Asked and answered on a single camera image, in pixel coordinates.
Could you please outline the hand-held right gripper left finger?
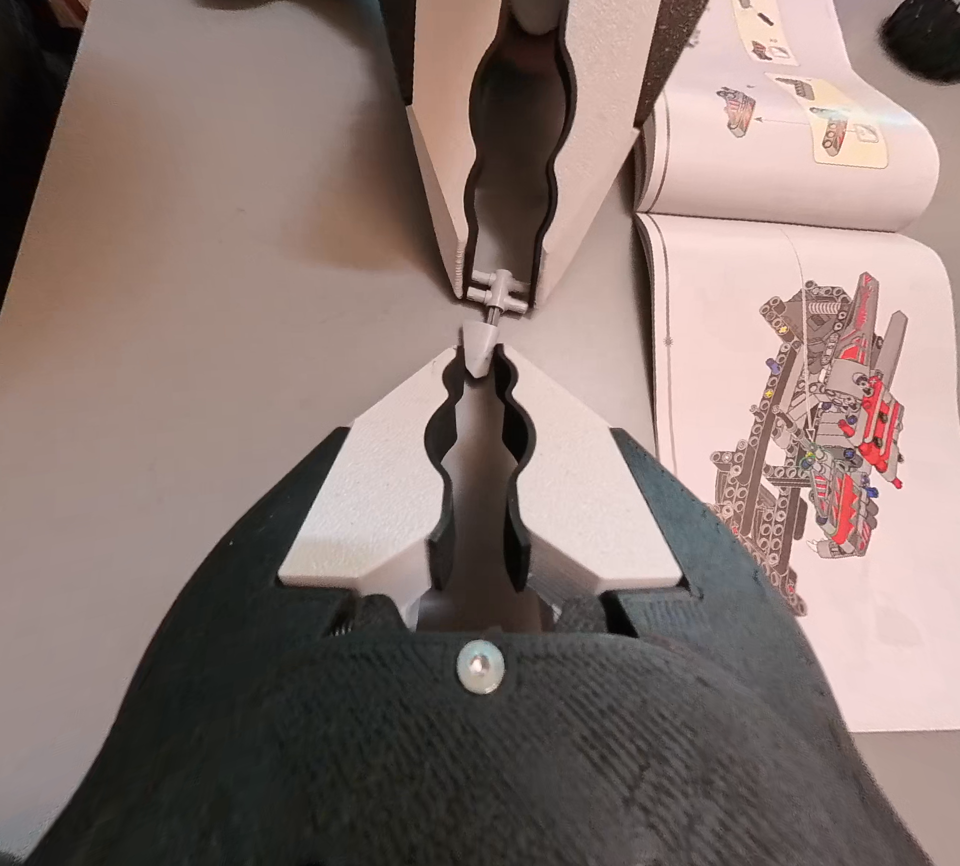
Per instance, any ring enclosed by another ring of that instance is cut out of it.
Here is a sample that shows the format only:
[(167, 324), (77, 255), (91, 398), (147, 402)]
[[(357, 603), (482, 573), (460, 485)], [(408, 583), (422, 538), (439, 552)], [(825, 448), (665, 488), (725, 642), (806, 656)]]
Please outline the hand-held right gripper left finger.
[(465, 362), (450, 347), (354, 419), (278, 576), (286, 586), (387, 596), (410, 630), (423, 596), (450, 579)]

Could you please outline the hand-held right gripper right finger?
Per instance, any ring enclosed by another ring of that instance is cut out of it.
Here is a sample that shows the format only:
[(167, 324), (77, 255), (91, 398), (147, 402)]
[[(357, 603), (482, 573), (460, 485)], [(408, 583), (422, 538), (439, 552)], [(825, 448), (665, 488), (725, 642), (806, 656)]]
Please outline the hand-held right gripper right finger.
[(496, 347), (491, 369), (515, 463), (504, 562), (514, 590), (532, 603), (532, 629), (552, 630), (571, 600), (683, 584), (606, 419), (513, 346)]

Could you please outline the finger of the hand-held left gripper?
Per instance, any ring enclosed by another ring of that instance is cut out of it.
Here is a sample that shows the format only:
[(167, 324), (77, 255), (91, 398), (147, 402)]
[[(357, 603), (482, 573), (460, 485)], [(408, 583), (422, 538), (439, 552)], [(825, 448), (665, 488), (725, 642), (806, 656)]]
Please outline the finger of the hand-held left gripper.
[(474, 82), (498, 38), (503, 0), (415, 0), (409, 127), (444, 270), (457, 299), (472, 281)]
[(635, 118), (661, 2), (568, 2), (561, 47), (573, 104), (553, 163), (557, 200), (541, 242), (536, 308), (569, 268), (637, 140)]

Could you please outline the grey toy cone piece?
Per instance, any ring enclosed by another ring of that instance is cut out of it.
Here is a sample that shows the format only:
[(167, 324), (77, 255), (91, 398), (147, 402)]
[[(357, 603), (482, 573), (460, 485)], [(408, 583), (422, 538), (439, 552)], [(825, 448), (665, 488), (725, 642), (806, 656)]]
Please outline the grey toy cone piece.
[(498, 345), (498, 326), (484, 320), (467, 320), (461, 326), (465, 371), (474, 380), (483, 380), (490, 372)]

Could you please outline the grey toy cross connector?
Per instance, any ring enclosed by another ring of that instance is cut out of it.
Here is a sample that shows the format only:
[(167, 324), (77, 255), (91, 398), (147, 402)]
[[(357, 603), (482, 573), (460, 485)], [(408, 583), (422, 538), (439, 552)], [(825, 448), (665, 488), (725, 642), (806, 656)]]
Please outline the grey toy cross connector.
[(465, 298), (486, 309), (495, 306), (502, 314), (522, 316), (529, 308), (530, 283), (516, 279), (509, 270), (494, 272), (473, 270)]

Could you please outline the grey desk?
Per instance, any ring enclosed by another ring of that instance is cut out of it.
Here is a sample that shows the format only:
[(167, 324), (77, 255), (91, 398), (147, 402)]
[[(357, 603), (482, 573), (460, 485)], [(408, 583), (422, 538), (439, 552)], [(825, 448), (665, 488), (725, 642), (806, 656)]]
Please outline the grey desk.
[(93, 0), (2, 309), (2, 851), (186, 580), (450, 344), (377, 0)]

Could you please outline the open toy instruction booklet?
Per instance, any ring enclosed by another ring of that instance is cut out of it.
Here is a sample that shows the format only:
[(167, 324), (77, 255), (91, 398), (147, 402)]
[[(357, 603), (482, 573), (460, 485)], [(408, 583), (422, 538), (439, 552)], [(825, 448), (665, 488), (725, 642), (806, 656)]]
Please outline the open toy instruction booklet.
[(833, 0), (709, 0), (637, 147), (656, 453), (806, 632), (853, 731), (958, 729), (939, 154)]

